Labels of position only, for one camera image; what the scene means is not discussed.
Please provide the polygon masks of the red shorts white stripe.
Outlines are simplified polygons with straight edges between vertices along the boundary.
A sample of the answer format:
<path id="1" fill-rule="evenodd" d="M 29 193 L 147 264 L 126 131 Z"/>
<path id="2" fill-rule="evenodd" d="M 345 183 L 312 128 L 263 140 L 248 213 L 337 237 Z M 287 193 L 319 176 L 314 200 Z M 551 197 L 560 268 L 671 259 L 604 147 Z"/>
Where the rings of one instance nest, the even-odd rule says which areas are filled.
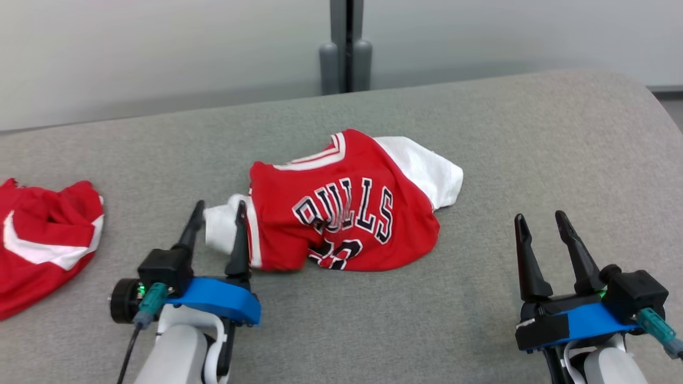
<path id="1" fill-rule="evenodd" d="M 104 199 L 91 182 L 62 190 L 0 185 L 0 321 L 70 282 L 93 259 Z"/>

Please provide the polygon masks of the red Bulls jersey white sleeves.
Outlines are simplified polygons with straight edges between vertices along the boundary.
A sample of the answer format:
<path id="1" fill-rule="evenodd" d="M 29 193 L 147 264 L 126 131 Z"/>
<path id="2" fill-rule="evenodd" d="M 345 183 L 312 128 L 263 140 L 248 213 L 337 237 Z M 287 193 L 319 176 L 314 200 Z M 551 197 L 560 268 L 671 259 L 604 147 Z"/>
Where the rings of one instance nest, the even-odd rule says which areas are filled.
<path id="1" fill-rule="evenodd" d="M 237 255 L 246 240 L 251 268 L 387 271 L 430 253 L 452 206 L 461 167 L 412 139 L 372 138 L 354 129 L 331 136 L 315 155 L 254 162 L 247 194 L 203 211 L 205 243 Z"/>

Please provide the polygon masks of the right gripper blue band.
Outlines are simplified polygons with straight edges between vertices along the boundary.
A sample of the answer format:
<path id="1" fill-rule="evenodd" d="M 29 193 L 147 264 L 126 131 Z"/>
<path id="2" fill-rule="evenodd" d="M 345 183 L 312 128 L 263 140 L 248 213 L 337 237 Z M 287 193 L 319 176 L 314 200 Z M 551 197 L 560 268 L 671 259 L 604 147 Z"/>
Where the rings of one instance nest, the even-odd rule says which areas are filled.
<path id="1" fill-rule="evenodd" d="M 566 213 L 556 211 L 554 218 L 570 255 L 575 277 L 574 292 L 588 295 L 603 290 L 605 283 L 600 280 L 600 270 Z M 515 327 L 519 350 L 530 353 L 574 341 L 590 347 L 608 335 L 639 328 L 634 321 L 618 321 L 604 306 L 599 294 L 548 299 L 553 296 L 553 289 L 545 281 L 537 263 L 532 248 L 533 238 L 524 215 L 517 214 L 514 224 L 520 298 L 534 302 L 523 303 L 520 323 Z"/>

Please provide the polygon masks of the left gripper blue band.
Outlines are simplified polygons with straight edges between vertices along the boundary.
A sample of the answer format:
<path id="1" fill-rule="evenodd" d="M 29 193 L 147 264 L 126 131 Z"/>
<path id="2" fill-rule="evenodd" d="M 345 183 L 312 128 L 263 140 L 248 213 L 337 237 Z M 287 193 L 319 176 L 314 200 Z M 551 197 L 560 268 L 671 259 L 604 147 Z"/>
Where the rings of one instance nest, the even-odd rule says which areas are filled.
<path id="1" fill-rule="evenodd" d="M 173 250 L 194 251 L 197 233 L 204 224 L 204 209 L 205 201 L 198 200 L 180 238 L 172 246 Z M 249 278 L 250 249 L 245 202 L 240 202 L 237 207 L 235 224 L 236 238 L 225 275 L 228 278 Z M 168 298 L 165 303 L 208 312 L 243 325 L 261 323 L 261 304 L 250 290 L 212 277 L 195 277 L 183 296 Z"/>

